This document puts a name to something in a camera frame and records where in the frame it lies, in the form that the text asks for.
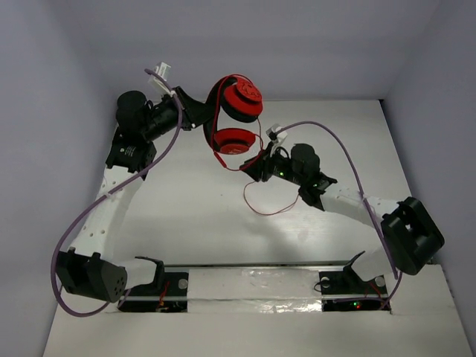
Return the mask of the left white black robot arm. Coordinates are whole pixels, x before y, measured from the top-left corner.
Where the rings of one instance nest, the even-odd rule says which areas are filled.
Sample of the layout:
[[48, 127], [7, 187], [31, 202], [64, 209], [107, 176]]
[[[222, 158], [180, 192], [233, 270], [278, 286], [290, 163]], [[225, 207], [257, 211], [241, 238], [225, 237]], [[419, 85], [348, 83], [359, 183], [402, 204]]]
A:
[[66, 251], [56, 249], [51, 281], [57, 298], [67, 293], [115, 303], [126, 290], [142, 286], [149, 293], [164, 288], [163, 263], [147, 257], [129, 262], [114, 259], [115, 241], [132, 201], [147, 173], [172, 149], [158, 154], [153, 141], [172, 132], [196, 129], [209, 123], [214, 106], [201, 103], [175, 87], [154, 104], [140, 91], [127, 91], [117, 99], [117, 129], [106, 159], [103, 181], [94, 203], [68, 228], [82, 228]]

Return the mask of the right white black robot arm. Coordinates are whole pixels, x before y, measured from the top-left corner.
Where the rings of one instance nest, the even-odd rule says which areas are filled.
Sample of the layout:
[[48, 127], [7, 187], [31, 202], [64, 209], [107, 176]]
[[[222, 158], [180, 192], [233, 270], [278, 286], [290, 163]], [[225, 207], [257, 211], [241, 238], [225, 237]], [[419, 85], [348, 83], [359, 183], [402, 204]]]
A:
[[308, 144], [294, 145], [287, 156], [268, 146], [240, 168], [255, 181], [275, 176], [296, 184], [308, 206], [376, 229], [380, 247], [357, 254], [344, 272], [344, 285], [351, 292], [362, 291], [380, 275], [416, 275], [445, 244], [420, 200], [409, 196], [393, 201], [352, 190], [321, 171], [321, 160]]

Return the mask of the white foil covered block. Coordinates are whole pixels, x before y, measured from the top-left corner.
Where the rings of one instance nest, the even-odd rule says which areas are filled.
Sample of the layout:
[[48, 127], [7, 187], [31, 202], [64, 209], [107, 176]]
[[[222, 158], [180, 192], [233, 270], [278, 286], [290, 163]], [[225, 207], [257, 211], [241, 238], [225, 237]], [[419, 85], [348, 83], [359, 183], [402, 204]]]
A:
[[195, 268], [187, 287], [189, 313], [321, 312], [314, 289], [318, 271], [307, 268]]

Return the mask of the aluminium rail at front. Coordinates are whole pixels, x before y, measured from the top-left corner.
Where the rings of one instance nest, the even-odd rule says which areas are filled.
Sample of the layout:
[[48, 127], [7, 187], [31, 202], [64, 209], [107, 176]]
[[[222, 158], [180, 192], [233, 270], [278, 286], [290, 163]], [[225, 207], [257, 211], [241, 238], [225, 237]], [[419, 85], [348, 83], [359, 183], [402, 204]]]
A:
[[291, 263], [165, 263], [165, 268], [251, 268], [251, 267], [344, 267], [347, 262], [343, 260], [291, 262]]

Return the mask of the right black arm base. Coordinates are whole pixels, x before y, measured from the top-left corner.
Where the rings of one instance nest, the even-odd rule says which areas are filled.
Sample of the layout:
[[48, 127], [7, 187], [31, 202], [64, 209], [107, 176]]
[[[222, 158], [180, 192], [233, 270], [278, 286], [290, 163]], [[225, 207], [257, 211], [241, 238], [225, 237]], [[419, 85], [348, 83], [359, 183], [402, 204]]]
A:
[[360, 312], [389, 310], [385, 306], [390, 292], [383, 276], [364, 282], [344, 271], [323, 271], [314, 284], [322, 297], [324, 312]]

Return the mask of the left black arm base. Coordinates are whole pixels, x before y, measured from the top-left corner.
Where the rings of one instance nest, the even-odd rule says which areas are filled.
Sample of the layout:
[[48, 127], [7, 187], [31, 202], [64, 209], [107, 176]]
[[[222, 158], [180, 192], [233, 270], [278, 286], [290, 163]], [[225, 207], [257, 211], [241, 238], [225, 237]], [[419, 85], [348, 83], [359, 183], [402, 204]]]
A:
[[187, 312], [187, 288], [189, 274], [185, 271], [164, 273], [160, 287], [152, 284], [136, 286], [120, 303], [121, 312]]

